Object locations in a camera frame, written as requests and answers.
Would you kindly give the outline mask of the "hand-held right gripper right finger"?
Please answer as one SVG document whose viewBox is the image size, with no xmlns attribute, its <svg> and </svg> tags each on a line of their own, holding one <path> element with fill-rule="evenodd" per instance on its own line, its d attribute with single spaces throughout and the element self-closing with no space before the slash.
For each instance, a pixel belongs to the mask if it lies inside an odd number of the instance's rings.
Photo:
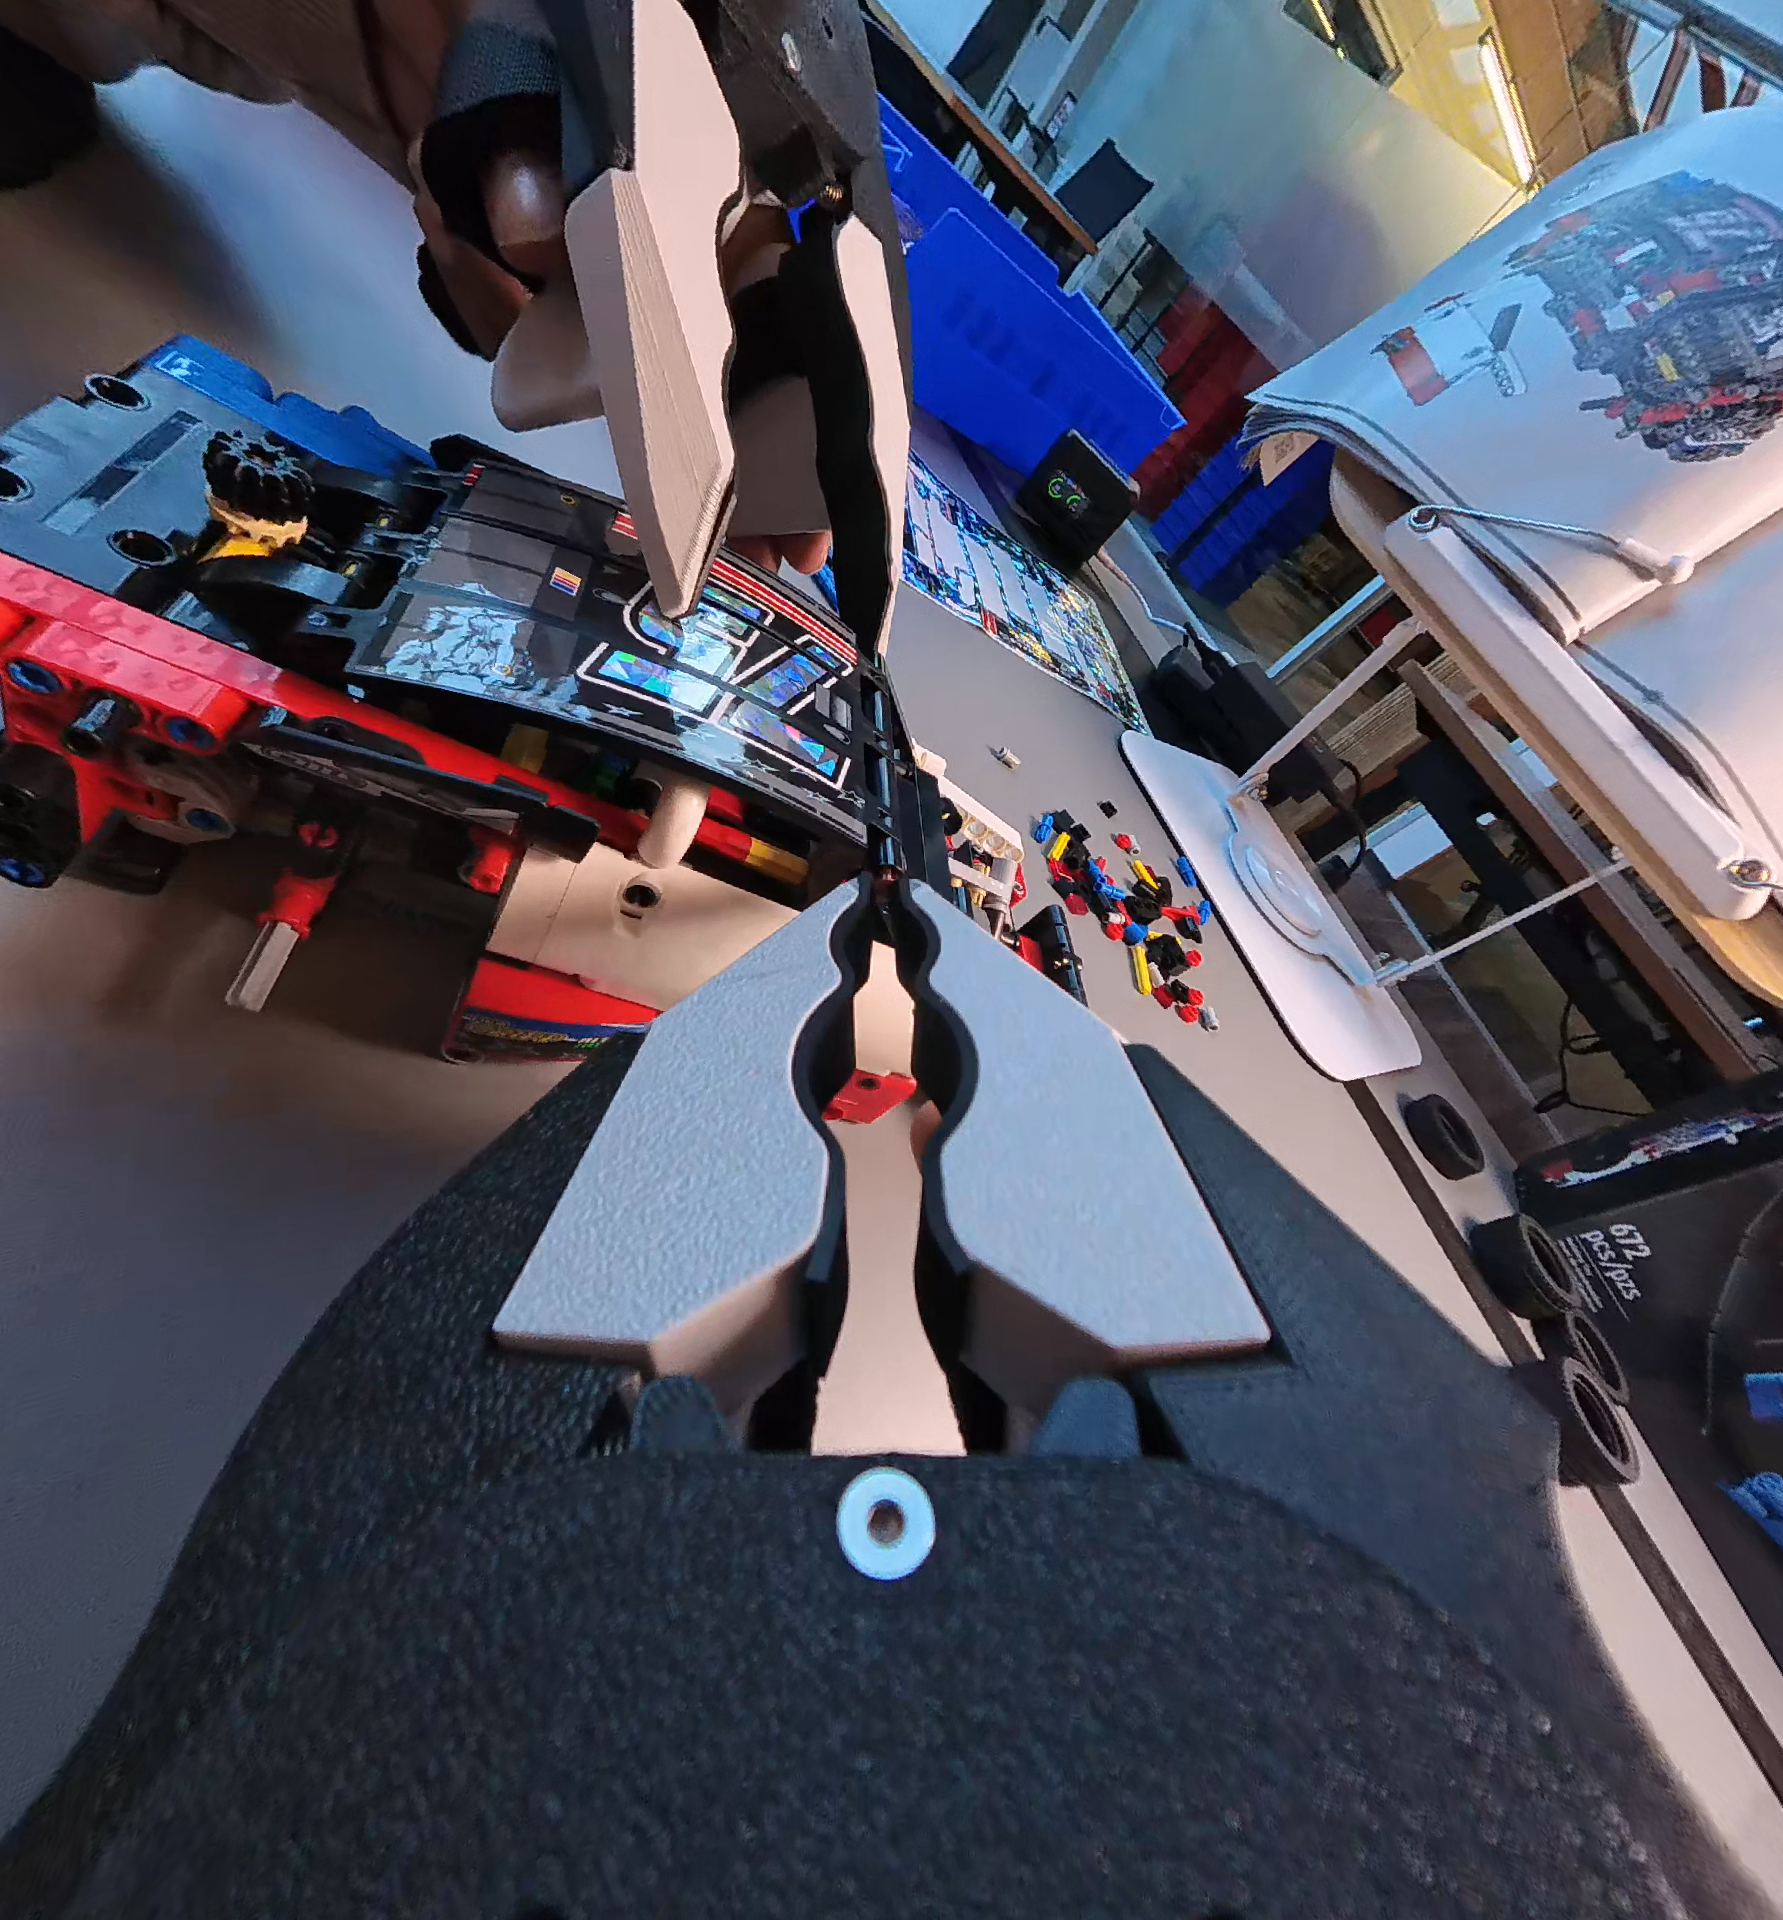
<svg viewBox="0 0 1783 1920">
<path fill-rule="evenodd" d="M 1128 1046 L 923 880 L 895 888 L 918 1149 L 915 1295 L 969 1454 L 1076 1379 L 1258 1358 L 1272 1325 Z"/>
</svg>

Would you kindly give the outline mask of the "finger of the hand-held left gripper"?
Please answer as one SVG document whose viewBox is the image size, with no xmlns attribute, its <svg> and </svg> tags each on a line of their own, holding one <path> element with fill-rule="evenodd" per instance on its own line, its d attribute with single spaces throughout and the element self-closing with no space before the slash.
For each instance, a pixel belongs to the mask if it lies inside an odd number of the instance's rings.
<svg viewBox="0 0 1783 1920">
<path fill-rule="evenodd" d="M 676 2 L 566 4 L 563 50 L 607 169 L 566 245 L 625 502 L 660 608 L 693 612 L 736 502 L 734 327 L 722 231 L 744 207 L 738 130 Z"/>
<path fill-rule="evenodd" d="M 837 610 L 881 662 L 904 565 L 911 398 L 893 276 L 857 213 L 804 211 L 790 252 L 790 324 L 807 379 Z"/>
</svg>

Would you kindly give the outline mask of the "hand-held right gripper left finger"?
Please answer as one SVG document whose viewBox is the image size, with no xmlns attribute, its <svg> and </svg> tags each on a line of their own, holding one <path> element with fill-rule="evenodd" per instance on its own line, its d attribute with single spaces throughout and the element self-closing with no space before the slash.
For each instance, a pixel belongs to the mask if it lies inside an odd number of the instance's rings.
<svg viewBox="0 0 1783 1920">
<path fill-rule="evenodd" d="M 647 1028 L 498 1346 L 694 1379 L 752 1448 L 807 1449 L 848 1292 L 827 1116 L 857 1066 L 872 954 L 857 879 Z"/>
</svg>

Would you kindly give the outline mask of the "pile of colourful lego pieces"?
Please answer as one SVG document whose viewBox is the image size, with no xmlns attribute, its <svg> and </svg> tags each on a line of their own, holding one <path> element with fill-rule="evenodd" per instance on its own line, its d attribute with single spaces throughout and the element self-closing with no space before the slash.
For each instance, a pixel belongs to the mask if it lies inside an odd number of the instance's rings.
<svg viewBox="0 0 1783 1920">
<path fill-rule="evenodd" d="M 1055 897 L 1069 918 L 1095 925 L 1123 953 L 1142 998 L 1215 1032 L 1217 1015 L 1198 980 L 1212 904 L 1195 868 L 1188 858 L 1176 871 L 1156 867 L 1133 832 L 1114 827 L 1114 806 L 1103 814 L 1101 832 L 1063 806 L 1034 817 L 1031 842 Z"/>
</svg>

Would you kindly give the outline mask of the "lego race car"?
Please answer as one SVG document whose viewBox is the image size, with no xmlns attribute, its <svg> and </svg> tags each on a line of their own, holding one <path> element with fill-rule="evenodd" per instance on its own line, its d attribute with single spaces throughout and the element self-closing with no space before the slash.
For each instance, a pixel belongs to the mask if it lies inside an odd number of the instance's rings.
<svg viewBox="0 0 1783 1920">
<path fill-rule="evenodd" d="M 885 853 L 1082 998 L 829 597 L 723 548 L 668 617 L 621 502 L 175 339 L 0 430 L 0 879 L 155 895 L 243 837 L 229 1002 L 368 892 L 470 936 L 461 1063 L 642 1035 Z"/>
</svg>

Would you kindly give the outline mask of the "black lego tyre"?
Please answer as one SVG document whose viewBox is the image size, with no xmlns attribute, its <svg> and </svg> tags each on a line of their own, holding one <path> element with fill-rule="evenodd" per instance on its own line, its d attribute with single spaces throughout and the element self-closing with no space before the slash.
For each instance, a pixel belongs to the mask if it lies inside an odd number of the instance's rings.
<svg viewBox="0 0 1783 1920">
<path fill-rule="evenodd" d="M 1559 1243 L 1526 1214 L 1475 1222 L 1467 1249 L 1495 1297 L 1517 1317 L 1552 1321 L 1583 1308 L 1583 1292 Z"/>
<path fill-rule="evenodd" d="M 1599 1377 L 1605 1397 L 1630 1409 L 1631 1386 L 1619 1353 L 1599 1330 L 1597 1318 L 1583 1308 L 1568 1308 L 1533 1325 L 1539 1349 L 1552 1361 L 1569 1360 Z"/>
<path fill-rule="evenodd" d="M 1486 1172 L 1486 1152 L 1462 1111 L 1443 1094 L 1403 1097 L 1400 1113 L 1421 1161 L 1445 1180 L 1461 1183 Z"/>
<path fill-rule="evenodd" d="M 1552 1361 L 1557 1391 L 1557 1477 L 1568 1486 L 1623 1489 L 1642 1474 L 1637 1439 L 1623 1405 L 1603 1376 L 1586 1363 Z"/>
</svg>

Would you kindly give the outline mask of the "black lego set box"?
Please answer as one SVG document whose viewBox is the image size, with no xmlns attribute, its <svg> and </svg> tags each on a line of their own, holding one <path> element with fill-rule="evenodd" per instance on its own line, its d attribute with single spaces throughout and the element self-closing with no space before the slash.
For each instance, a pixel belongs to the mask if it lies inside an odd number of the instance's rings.
<svg viewBox="0 0 1783 1920">
<path fill-rule="evenodd" d="M 1529 1158 L 1517 1196 L 1680 1502 L 1783 1569 L 1783 1068 Z"/>
</svg>

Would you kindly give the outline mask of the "lego instruction booklet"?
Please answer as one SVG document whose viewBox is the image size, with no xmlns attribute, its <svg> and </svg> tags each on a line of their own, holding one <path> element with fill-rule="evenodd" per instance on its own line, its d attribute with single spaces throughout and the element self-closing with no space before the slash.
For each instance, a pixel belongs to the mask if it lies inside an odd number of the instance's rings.
<svg viewBox="0 0 1783 1920">
<path fill-rule="evenodd" d="M 1696 941 L 1783 1005 L 1783 108 L 1603 148 L 1252 395 Z"/>
</svg>

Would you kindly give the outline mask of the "person's left hand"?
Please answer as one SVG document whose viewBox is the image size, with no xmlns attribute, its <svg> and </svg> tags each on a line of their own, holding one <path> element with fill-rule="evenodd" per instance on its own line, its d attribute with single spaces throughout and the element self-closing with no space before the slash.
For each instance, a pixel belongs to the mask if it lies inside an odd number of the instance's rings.
<svg viewBox="0 0 1783 1920">
<path fill-rule="evenodd" d="M 424 304 L 461 351 L 492 362 L 524 305 L 570 276 L 559 103 L 447 108 L 409 159 Z"/>
</svg>

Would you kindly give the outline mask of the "holographic sticker sheet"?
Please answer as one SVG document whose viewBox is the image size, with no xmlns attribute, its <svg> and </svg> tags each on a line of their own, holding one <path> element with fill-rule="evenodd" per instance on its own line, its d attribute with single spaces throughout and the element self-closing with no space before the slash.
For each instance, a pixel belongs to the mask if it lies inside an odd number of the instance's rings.
<svg viewBox="0 0 1783 1920">
<path fill-rule="evenodd" d="M 904 585 L 1085 695 L 1123 728 L 1149 732 L 1092 593 L 984 517 L 916 452 L 909 458 Z"/>
</svg>

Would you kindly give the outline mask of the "black device green display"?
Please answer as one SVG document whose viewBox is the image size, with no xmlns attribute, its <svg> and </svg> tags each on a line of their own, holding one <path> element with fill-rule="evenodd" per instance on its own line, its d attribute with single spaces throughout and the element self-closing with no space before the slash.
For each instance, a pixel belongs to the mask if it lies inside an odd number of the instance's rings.
<svg viewBox="0 0 1783 1920">
<path fill-rule="evenodd" d="M 1139 481 L 1072 427 L 1050 444 L 1016 495 L 1034 540 L 1067 573 L 1092 563 L 1139 504 Z"/>
</svg>

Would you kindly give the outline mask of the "white book stand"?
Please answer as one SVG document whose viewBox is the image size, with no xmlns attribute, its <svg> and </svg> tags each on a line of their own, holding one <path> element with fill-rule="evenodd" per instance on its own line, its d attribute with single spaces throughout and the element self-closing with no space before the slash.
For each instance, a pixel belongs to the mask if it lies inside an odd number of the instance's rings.
<svg viewBox="0 0 1783 1920">
<path fill-rule="evenodd" d="M 1568 900 L 1644 880 L 1740 988 L 1783 1011 L 1783 509 L 1595 637 L 1564 645 L 1462 540 L 1461 521 L 1337 459 L 1344 530 L 1411 612 L 1370 660 L 1235 773 L 1123 734 L 1145 798 L 1206 883 L 1215 918 L 1288 1040 L 1340 1083 L 1415 1068 L 1398 982 L 1264 804 L 1267 775 L 1349 693 L 1434 639 L 1584 814 L 1611 857 Z"/>
</svg>

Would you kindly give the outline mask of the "black power adapter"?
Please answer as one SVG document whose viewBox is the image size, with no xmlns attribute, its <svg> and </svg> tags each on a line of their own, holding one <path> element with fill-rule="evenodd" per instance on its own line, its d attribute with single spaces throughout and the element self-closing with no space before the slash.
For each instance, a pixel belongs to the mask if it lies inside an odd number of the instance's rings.
<svg viewBox="0 0 1783 1920">
<path fill-rule="evenodd" d="M 1227 660 L 1194 639 L 1156 663 L 1153 690 L 1167 714 L 1167 740 L 1237 775 L 1252 771 L 1299 719 L 1261 665 Z M 1267 771 L 1265 798 L 1340 802 L 1342 778 L 1337 757 L 1310 735 Z"/>
</svg>

